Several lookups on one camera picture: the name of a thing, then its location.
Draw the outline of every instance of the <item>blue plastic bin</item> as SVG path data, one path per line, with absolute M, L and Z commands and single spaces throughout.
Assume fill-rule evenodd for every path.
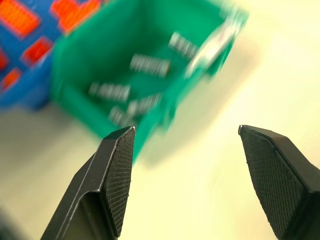
M 0 48 L 9 58 L 8 65 L 0 70 L 0 110 L 14 105 L 23 106 L 29 110 L 37 110 L 49 101 L 51 57 L 42 59 L 41 63 L 30 67 L 23 61 L 22 55 L 26 49 L 41 37 L 54 43 L 62 35 L 58 28 L 58 19 L 50 9 L 54 0 L 17 0 L 30 11 L 37 14 L 41 22 L 28 36 L 21 39 L 0 22 Z M 77 0 L 78 4 L 87 0 Z M 23 74 L 18 82 L 1 91 L 3 78 L 14 68 Z

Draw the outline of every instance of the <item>white table surface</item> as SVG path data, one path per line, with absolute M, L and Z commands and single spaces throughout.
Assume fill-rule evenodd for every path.
M 289 137 L 320 167 L 320 3 L 238 2 L 250 18 L 224 68 L 141 152 L 119 240 L 276 239 L 251 183 L 241 124 Z M 30 239 L 41 237 L 98 144 L 53 105 L 0 115 L 0 204 Z

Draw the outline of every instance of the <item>metal spring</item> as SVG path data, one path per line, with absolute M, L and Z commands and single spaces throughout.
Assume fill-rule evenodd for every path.
M 93 82 L 89 88 L 89 94 L 103 99 L 126 102 L 130 94 L 130 88 L 130 85 Z
M 128 105 L 127 114 L 130 116 L 146 114 L 159 103 L 161 97 L 159 93 L 140 100 L 133 100 Z
M 198 47 L 186 40 L 179 33 L 174 32 L 169 41 L 169 47 L 176 50 L 188 59 L 193 59 L 198 51 Z
M 170 61 L 166 59 L 135 54 L 132 57 L 130 68 L 137 72 L 144 72 L 164 78 L 169 72 Z

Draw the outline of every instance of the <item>green plastic bin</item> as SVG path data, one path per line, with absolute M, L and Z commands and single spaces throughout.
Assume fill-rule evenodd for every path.
M 59 39 L 53 50 L 52 98 L 101 138 L 120 128 L 108 118 L 116 103 L 92 99 L 92 82 L 130 84 L 130 98 L 162 93 L 159 104 L 139 119 L 134 159 L 148 137 L 167 129 L 178 104 L 206 73 L 212 76 L 225 62 L 233 41 L 211 66 L 198 67 L 186 77 L 189 60 L 168 48 L 174 32 L 196 46 L 220 26 L 229 12 L 207 0 L 112 0 L 72 34 Z M 247 15 L 237 12 L 242 26 Z M 166 78 L 130 70 L 135 53 L 171 60 Z M 120 106 L 125 110 L 126 104 Z

